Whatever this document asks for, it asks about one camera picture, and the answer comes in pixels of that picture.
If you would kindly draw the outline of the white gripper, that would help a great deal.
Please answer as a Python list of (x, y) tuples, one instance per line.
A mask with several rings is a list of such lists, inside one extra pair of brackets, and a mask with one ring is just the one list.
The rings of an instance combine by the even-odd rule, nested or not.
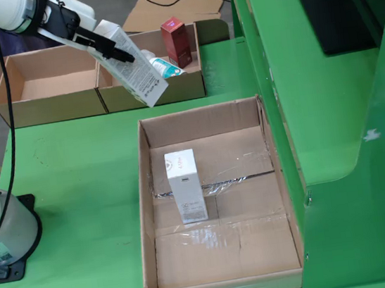
[(49, 39), (72, 39), (95, 49), (107, 59), (133, 63), (135, 57), (117, 48), (116, 42), (91, 32), (97, 20), (94, 9), (78, 0), (34, 0), (33, 24), (37, 34)]

